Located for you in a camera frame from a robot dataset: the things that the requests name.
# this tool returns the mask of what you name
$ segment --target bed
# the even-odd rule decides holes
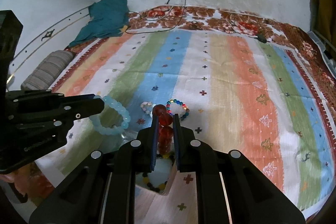
[[[110,95],[129,111],[135,132],[151,124],[142,102],[177,98],[190,109],[181,125],[197,139],[218,151],[240,150],[306,218],[314,215],[335,187],[336,163],[335,79],[320,48],[301,29],[255,14],[171,8],[130,13],[121,37],[68,48],[76,57],[52,91]],[[100,119],[105,126],[120,122],[107,108]],[[92,150],[112,151],[121,141],[96,132],[88,118],[78,120],[67,145],[37,161],[40,176],[55,186],[55,177]],[[167,195],[137,188],[135,220],[197,223],[194,174],[177,172]]]

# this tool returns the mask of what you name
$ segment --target cylindrical cushion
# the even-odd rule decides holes
[[[55,51],[49,54],[21,84],[22,90],[46,90],[73,60],[68,51]]]

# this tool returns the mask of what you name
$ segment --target teal cloth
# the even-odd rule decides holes
[[[69,44],[73,47],[93,38],[120,37],[128,25],[127,0],[101,0],[89,7],[90,21],[76,39]]]

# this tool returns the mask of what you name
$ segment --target green stripe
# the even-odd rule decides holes
[[[319,198],[321,188],[321,165],[317,153],[314,131],[310,125],[307,110],[281,58],[270,45],[263,45],[261,48],[265,54],[270,55],[268,62],[275,78],[278,80],[278,86],[286,102],[293,129],[297,134],[299,132],[302,133],[302,137],[300,137],[299,154],[296,156],[299,161],[300,169],[300,195],[297,207],[308,208]],[[299,157],[306,153],[310,153],[310,160],[302,162]]]
[[[115,84],[109,93],[113,99],[127,106],[133,97],[139,84],[144,78],[157,53],[165,42],[168,32],[153,33],[149,36],[148,42],[143,43],[137,50],[137,53],[128,61],[124,71],[115,79]],[[101,124],[105,127],[111,127],[113,124],[120,125],[121,117],[114,110],[105,107],[100,115]],[[97,133],[90,121],[83,130],[82,138],[77,147],[73,147],[66,159],[59,162],[58,168],[64,175],[71,172],[90,152],[97,149],[101,142],[109,141],[115,143],[121,141],[120,136],[102,136]]]

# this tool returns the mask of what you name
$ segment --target dark red border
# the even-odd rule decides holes
[[[84,53],[75,64],[73,64],[68,71],[56,82],[56,84],[51,88],[52,92],[56,92],[63,83],[69,79],[69,77],[75,72],[75,70],[83,64],[104,42],[106,42],[109,38],[100,39],[95,45],[93,45],[90,49]]]
[[[320,115],[322,117],[322,122],[323,122],[324,128],[327,131],[329,145],[330,145],[330,148],[331,148],[331,154],[332,154],[333,162],[334,162],[334,169],[336,170],[336,144],[334,144],[334,142],[333,142],[333,139],[335,138],[335,135],[332,131],[332,128],[331,128],[331,125],[330,125],[329,118],[327,116],[327,112],[325,110],[325,107],[322,104],[322,99],[319,97],[314,85],[310,81],[310,79],[307,76],[307,74],[305,73],[304,69],[301,67],[299,62],[294,57],[293,53],[289,50],[286,50],[286,53],[289,56],[289,58],[293,61],[293,63],[296,65],[296,67],[298,68],[303,80],[305,81],[305,83],[308,86],[311,94],[313,95],[314,99],[317,102],[317,107],[320,111]]]

